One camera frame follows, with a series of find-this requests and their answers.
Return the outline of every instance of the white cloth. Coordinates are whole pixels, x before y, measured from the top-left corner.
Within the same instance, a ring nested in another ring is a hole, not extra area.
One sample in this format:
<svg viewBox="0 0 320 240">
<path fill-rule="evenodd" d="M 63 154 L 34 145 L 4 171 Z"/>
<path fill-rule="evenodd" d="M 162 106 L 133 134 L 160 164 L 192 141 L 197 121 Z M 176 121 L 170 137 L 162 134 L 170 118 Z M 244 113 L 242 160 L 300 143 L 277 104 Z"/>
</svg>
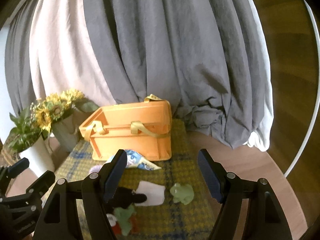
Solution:
<svg viewBox="0 0 320 240">
<path fill-rule="evenodd" d="M 270 74 L 270 59 L 257 8 L 255 7 L 253 0 L 249 0 L 249 2 L 260 38 L 263 59 L 266 67 L 266 83 L 263 119 L 261 120 L 258 128 L 251 133 L 248 141 L 244 143 L 244 145 L 247 144 L 249 147 L 255 146 L 262 152 L 265 152 L 270 146 L 270 130 L 273 123 L 273 99 Z"/>
<path fill-rule="evenodd" d="M 136 206 L 158 206 L 164 202 L 164 190 L 165 186 L 157 185 L 148 181 L 140 181 L 136 190 L 137 194 L 145 194 L 147 201 L 143 203 L 135 203 Z"/>
<path fill-rule="evenodd" d="M 99 106 L 116 104 L 91 46 L 83 0 L 39 0 L 29 53 L 37 98 L 75 88 Z"/>
</svg>

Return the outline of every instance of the blue patterned cloth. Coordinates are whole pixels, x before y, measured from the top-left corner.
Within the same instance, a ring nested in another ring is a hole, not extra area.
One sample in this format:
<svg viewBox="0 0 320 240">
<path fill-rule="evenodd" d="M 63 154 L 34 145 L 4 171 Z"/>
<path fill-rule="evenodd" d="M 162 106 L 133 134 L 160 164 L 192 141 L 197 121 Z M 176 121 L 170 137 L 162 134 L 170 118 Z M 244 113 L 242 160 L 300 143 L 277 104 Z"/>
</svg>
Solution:
<svg viewBox="0 0 320 240">
<path fill-rule="evenodd" d="M 156 162 L 162 169 L 145 171 L 125 169 L 119 186 L 137 189 L 141 180 L 164 185 L 165 200 L 160 206 L 135 207 L 139 233 L 117 236 L 130 240 L 202 240 L 207 239 L 214 225 L 214 217 L 205 194 L 205 183 L 201 177 L 194 156 L 190 154 L 187 134 L 183 122 L 173 120 L 172 158 Z M 92 148 L 88 142 L 80 141 L 69 157 L 56 172 L 56 180 L 68 181 L 84 179 L 89 169 L 104 162 L 91 158 Z M 174 203 L 170 188 L 176 183 L 190 184 L 195 197 L 188 205 Z M 82 201 L 78 201 L 79 220 L 84 239 L 91 239 L 85 220 Z"/>
</svg>

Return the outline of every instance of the black plush toy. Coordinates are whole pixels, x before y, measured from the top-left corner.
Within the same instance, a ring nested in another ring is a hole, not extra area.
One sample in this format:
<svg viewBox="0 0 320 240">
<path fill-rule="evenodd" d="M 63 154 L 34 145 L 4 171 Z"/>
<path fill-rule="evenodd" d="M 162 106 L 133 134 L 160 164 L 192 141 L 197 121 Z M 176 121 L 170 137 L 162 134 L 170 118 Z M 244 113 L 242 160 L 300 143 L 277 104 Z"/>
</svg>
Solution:
<svg viewBox="0 0 320 240">
<path fill-rule="evenodd" d="M 143 203 L 147 201 L 144 194 L 136 194 L 133 189 L 118 187 L 112 199 L 104 204 L 107 214 L 113 214 L 113 210 L 117 207 L 127 209 L 132 203 Z"/>
</svg>

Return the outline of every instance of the dark wooden wall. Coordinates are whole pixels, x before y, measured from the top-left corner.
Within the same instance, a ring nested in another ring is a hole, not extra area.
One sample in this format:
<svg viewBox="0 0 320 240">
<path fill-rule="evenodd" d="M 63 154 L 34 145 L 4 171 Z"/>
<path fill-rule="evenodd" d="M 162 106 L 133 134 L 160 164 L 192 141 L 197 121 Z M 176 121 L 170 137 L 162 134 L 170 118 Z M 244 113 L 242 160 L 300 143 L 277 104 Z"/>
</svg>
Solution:
<svg viewBox="0 0 320 240">
<path fill-rule="evenodd" d="M 305 137 L 316 101 L 316 40 L 303 0 L 253 1 L 271 63 L 275 118 L 268 153 L 285 172 Z M 320 214 L 320 116 L 288 181 L 312 225 Z"/>
</svg>

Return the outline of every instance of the gray vase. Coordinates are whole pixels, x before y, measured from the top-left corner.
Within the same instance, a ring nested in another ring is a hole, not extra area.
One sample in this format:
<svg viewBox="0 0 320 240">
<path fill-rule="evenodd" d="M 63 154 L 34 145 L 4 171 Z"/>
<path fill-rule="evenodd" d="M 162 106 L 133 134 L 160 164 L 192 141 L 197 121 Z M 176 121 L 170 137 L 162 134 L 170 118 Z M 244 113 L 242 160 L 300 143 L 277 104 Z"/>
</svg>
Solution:
<svg viewBox="0 0 320 240">
<path fill-rule="evenodd" d="M 78 128 L 73 122 L 73 114 L 52 125 L 52 132 L 66 151 L 72 152 L 79 141 Z"/>
</svg>

